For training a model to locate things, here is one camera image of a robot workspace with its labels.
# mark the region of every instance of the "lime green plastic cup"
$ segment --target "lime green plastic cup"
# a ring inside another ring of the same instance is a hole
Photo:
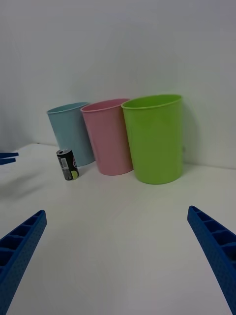
[[[132,99],[122,105],[137,179],[165,184],[182,173],[182,97],[174,94]]]

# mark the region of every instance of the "pink plastic cup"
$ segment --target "pink plastic cup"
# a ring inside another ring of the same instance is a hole
[[[81,109],[99,171],[120,175],[132,171],[128,138],[119,98],[86,105]]]

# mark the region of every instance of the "light blue plastic cup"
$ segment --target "light blue plastic cup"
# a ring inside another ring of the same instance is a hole
[[[83,115],[80,109],[87,102],[63,105],[50,109],[47,114],[60,149],[71,149],[77,166],[94,162]]]

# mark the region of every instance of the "white wall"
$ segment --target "white wall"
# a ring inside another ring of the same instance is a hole
[[[0,73],[1,107],[10,125],[3,127],[20,130],[10,137],[16,145],[55,143],[46,115],[55,106],[180,93],[185,160],[236,168],[235,1],[5,0],[1,7],[0,64],[8,74]]]

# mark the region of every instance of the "white table surface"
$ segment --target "white table surface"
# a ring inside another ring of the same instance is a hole
[[[236,170],[186,165],[165,185],[92,163],[64,179],[54,146],[0,166],[0,238],[40,209],[48,225],[7,315],[229,315],[188,222],[195,205],[236,232]]]

